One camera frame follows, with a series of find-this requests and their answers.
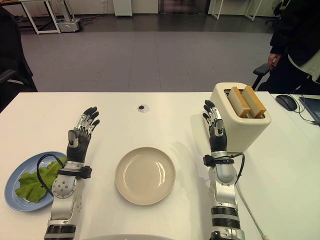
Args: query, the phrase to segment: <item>computer mouse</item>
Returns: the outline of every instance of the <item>computer mouse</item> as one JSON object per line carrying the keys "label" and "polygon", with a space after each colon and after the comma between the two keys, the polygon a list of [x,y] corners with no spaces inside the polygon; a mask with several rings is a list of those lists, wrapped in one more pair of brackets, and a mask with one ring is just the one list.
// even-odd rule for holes
{"label": "computer mouse", "polygon": [[275,100],[288,111],[294,111],[298,107],[296,101],[289,95],[278,95]]}

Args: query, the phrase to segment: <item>bread slice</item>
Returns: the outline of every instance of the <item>bread slice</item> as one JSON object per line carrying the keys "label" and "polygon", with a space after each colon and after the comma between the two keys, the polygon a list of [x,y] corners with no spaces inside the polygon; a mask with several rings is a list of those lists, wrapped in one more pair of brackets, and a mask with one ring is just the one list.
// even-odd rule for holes
{"label": "bread slice", "polygon": [[253,118],[259,118],[266,111],[265,106],[259,100],[254,90],[250,86],[246,86],[242,91],[242,97],[250,107],[250,114]]}
{"label": "bread slice", "polygon": [[236,86],[231,88],[228,95],[228,100],[231,103],[235,113],[240,118],[245,118],[248,112],[251,110]]}

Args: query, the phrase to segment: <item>green lettuce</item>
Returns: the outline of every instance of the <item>green lettuce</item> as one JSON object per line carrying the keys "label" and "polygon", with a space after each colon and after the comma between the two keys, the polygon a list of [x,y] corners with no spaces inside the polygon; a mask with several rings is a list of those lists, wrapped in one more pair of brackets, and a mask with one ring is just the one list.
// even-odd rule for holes
{"label": "green lettuce", "polygon": [[[60,160],[64,164],[67,158],[62,157]],[[47,167],[39,167],[40,176],[49,189],[52,188],[52,184],[57,178],[58,170],[60,169],[62,169],[62,167],[57,161],[51,162]],[[20,198],[25,198],[30,202],[37,203],[46,195],[47,191],[38,180],[37,171],[22,174],[19,183],[20,187],[15,190],[15,193]]]}

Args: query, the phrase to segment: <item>office chair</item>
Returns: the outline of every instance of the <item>office chair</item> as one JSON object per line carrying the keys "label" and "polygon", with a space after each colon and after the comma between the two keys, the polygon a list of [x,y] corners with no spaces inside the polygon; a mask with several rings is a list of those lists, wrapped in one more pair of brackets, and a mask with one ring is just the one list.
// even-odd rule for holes
{"label": "office chair", "polygon": [[24,56],[19,26],[14,17],[1,6],[0,36],[1,112],[18,93],[37,92],[37,88]]}
{"label": "office chair", "polygon": [[256,80],[254,81],[253,85],[252,85],[252,89],[256,90],[258,84],[260,83],[261,79],[270,71],[270,67],[268,66],[268,64],[262,64],[261,66],[257,67],[253,73],[255,75],[257,75],[258,77],[256,78]]}

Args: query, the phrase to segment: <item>laptop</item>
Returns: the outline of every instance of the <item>laptop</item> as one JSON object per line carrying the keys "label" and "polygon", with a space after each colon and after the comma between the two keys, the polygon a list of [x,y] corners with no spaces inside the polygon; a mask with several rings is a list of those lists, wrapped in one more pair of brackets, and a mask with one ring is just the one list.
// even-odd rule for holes
{"label": "laptop", "polygon": [[299,97],[300,102],[316,121],[320,121],[320,99]]}

